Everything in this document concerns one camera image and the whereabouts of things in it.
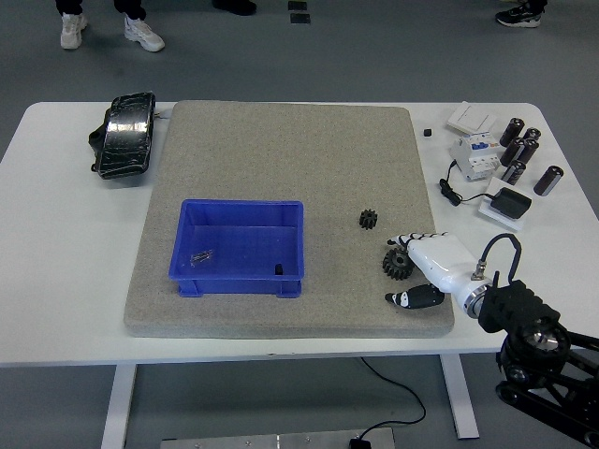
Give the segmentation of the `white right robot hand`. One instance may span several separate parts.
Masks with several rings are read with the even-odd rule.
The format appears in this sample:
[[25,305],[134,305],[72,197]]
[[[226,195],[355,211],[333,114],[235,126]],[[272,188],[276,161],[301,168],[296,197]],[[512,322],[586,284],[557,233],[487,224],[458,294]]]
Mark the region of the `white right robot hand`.
[[464,313],[478,317],[491,284],[485,276],[487,262],[475,259],[456,236],[411,233],[395,236],[387,242],[403,247],[432,285],[450,294]]

